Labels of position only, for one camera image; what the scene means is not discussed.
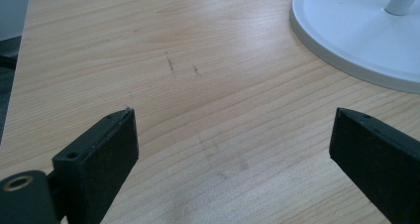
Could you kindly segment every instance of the screw hole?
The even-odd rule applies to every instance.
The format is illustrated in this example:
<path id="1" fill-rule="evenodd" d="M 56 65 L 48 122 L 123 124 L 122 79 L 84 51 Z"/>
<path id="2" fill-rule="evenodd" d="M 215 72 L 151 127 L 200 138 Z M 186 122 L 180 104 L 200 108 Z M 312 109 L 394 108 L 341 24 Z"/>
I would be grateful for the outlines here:
<path id="1" fill-rule="evenodd" d="M 28 184 L 30 184 L 34 178 L 32 176 L 26 175 L 26 176 L 19 176 L 15 177 L 12 180 L 8 181 L 4 186 L 3 189 L 5 191 L 16 191 L 19 190 Z"/>
<path id="2" fill-rule="evenodd" d="M 67 154 L 67 157 L 69 159 L 74 159 L 74 158 L 78 157 L 78 153 L 69 153 L 69 154 Z"/>

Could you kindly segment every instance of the white lamp base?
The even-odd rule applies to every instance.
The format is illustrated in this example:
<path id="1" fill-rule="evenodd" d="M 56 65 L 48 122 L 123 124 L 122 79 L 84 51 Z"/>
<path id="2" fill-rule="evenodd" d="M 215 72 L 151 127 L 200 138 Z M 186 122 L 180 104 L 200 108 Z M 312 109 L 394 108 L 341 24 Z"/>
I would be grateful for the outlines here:
<path id="1" fill-rule="evenodd" d="M 368 82 L 420 93 L 420 0 L 404 16 L 389 0 L 293 0 L 290 24 L 325 62 Z"/>

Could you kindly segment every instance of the black bracket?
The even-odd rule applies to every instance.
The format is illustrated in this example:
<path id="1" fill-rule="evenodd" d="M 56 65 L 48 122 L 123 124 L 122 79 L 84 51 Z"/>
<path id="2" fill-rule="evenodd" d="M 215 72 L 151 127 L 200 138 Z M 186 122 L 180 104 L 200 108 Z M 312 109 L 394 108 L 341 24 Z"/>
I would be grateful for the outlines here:
<path id="1" fill-rule="evenodd" d="M 330 155 L 392 223 L 420 223 L 420 142 L 360 112 L 338 108 Z"/>
<path id="2" fill-rule="evenodd" d="M 110 114 L 52 158 L 0 182 L 0 223 L 97 224 L 139 158 L 133 109 Z"/>

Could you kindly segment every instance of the scratch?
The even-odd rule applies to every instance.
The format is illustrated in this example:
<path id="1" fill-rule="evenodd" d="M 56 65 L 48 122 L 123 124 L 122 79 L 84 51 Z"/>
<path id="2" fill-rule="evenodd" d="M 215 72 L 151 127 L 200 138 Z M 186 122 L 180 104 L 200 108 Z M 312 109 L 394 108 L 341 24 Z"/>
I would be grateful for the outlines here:
<path id="1" fill-rule="evenodd" d="M 201 77 L 201 74 L 198 72 L 198 68 L 195 65 L 193 66 L 193 68 L 194 68 L 195 74 Z"/>
<path id="2" fill-rule="evenodd" d="M 175 71 L 173 71 L 173 61 L 170 59 L 169 54 L 167 52 L 164 53 L 166 55 L 167 63 L 169 63 L 170 71 L 172 72 L 172 76 L 175 77 Z"/>

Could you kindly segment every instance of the light wood surface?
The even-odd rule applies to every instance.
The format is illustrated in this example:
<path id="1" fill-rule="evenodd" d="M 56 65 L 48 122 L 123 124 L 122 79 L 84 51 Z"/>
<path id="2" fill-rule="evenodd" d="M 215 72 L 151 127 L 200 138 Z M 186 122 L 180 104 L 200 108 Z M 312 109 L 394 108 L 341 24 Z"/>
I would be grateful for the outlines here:
<path id="1" fill-rule="evenodd" d="M 30 0 L 0 178 L 129 106 L 141 156 L 102 223 L 388 223 L 329 157 L 335 110 L 420 140 L 420 95 L 317 58 L 290 3 Z"/>

